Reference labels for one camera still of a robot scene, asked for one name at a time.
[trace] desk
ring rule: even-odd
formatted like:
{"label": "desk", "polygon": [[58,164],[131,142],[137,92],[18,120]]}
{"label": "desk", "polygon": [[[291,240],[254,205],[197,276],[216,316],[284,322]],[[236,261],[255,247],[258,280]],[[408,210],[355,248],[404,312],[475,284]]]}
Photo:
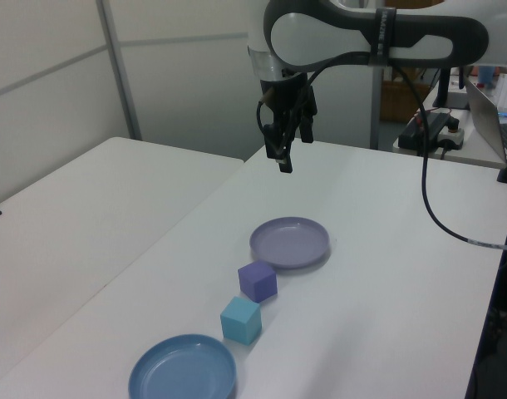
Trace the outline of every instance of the desk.
{"label": "desk", "polygon": [[[439,230],[420,193],[421,159],[293,145],[281,174],[264,149],[0,381],[0,399],[127,398],[139,357],[182,333],[221,338],[239,295],[249,236],[285,215],[331,235],[321,267],[278,274],[250,347],[224,340],[236,397],[462,399],[500,251]],[[430,160],[429,197],[460,234],[503,242],[507,185],[497,170]]]}
{"label": "desk", "polygon": [[241,160],[115,138],[0,204],[0,377]]}
{"label": "desk", "polygon": [[[424,100],[424,107],[427,110],[433,108],[433,101],[436,99],[438,92],[438,85],[431,91],[429,96]],[[452,76],[450,79],[449,92],[463,92],[465,89],[459,89],[458,87],[458,76]],[[443,108],[438,109],[434,112],[449,112],[449,109]],[[459,120],[459,127],[465,130],[464,145],[460,150],[451,150],[445,153],[444,160],[450,160],[454,162],[462,162],[470,165],[486,166],[489,168],[502,169],[505,164],[498,157],[495,151],[490,147],[486,140],[477,132],[473,126],[471,119],[471,113],[463,110],[452,110],[451,116]],[[507,118],[500,118],[501,123],[507,123]],[[392,145],[392,152],[398,154],[415,155],[416,152],[412,150],[406,150],[400,148],[397,144],[398,140]],[[442,149],[439,148],[434,152],[429,153],[430,158],[440,159]]]}

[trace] plate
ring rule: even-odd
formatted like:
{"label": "plate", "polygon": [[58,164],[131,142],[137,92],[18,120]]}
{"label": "plate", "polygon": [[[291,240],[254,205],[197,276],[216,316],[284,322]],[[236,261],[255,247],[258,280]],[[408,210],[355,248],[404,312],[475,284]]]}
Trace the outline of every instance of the plate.
{"label": "plate", "polygon": [[327,253],[329,234],[314,220],[274,219],[256,228],[250,248],[255,257],[276,268],[305,268]]}
{"label": "plate", "polygon": [[130,375],[130,399],[225,399],[235,384],[235,360],[219,341],[179,335],[158,343]]}

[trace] white wall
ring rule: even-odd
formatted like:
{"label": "white wall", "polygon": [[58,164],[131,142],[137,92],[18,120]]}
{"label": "white wall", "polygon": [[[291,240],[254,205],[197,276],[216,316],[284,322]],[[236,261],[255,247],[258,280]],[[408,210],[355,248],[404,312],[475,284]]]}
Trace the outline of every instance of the white wall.
{"label": "white wall", "polygon": [[95,0],[0,1],[0,202],[114,135],[128,131]]}
{"label": "white wall", "polygon": [[[244,160],[260,148],[241,0],[110,5],[143,140]],[[316,140],[370,146],[373,74],[341,66],[318,78]]]}

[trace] cyan cube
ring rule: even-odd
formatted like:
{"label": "cyan cube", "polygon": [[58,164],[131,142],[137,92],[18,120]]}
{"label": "cyan cube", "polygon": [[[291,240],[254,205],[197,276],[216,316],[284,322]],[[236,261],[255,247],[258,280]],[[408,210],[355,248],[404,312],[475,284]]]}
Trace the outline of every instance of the cyan cube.
{"label": "cyan cube", "polygon": [[276,272],[262,260],[239,269],[239,285],[240,290],[257,303],[278,293]]}
{"label": "cyan cube", "polygon": [[249,345],[261,332],[261,307],[258,303],[234,297],[220,314],[226,338]]}

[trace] purple cube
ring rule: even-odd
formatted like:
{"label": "purple cube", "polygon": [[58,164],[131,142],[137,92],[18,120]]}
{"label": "purple cube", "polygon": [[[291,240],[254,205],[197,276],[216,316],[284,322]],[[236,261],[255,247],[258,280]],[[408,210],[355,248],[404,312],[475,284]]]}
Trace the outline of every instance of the purple cube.
{"label": "purple cube", "polygon": [[240,290],[257,303],[278,293],[276,272],[262,260],[239,269],[239,284]]}

